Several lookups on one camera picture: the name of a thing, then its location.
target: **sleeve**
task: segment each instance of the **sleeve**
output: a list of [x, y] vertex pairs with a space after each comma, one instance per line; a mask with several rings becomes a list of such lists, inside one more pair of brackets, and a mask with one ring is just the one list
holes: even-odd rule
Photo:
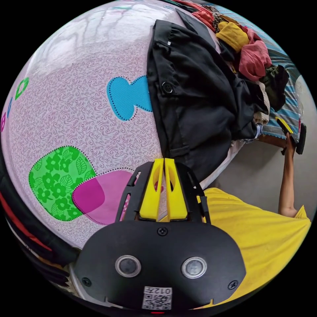
[[306, 215], [306, 211], [304, 206], [302, 206], [300, 208], [300, 210], [298, 211], [298, 213], [296, 214], [296, 216], [294, 218], [298, 218], [298, 219], [308, 219], [307, 215]]

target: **qr code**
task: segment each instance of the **qr code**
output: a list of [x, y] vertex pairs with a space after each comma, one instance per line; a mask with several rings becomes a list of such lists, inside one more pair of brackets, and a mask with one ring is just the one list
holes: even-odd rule
[[172, 295], [144, 294], [143, 309], [170, 310], [172, 309]]

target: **yellow t-shirt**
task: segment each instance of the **yellow t-shirt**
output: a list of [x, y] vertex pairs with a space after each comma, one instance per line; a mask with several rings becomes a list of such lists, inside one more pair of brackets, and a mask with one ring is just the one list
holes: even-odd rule
[[[237, 299], [273, 279], [291, 260], [309, 228], [302, 207], [295, 218], [248, 205], [217, 188], [205, 191], [211, 224], [228, 233], [241, 250], [246, 276], [233, 295]], [[214, 306], [212, 302], [201, 308]]]

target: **green floral patch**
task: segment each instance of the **green floral patch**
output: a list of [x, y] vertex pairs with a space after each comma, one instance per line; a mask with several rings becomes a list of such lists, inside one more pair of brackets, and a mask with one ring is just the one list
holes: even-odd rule
[[67, 146], [37, 161], [30, 171], [29, 183], [48, 213], [58, 220], [70, 221], [82, 215], [72, 200], [74, 189], [95, 176], [85, 155]]

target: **black jacket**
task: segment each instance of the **black jacket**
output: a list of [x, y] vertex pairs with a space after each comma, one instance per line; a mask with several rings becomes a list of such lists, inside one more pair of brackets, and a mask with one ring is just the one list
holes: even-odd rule
[[156, 21], [147, 79], [163, 156], [202, 181], [226, 158], [232, 140], [256, 136], [254, 113], [268, 112], [260, 87], [233, 74], [205, 25], [178, 13], [190, 30]]

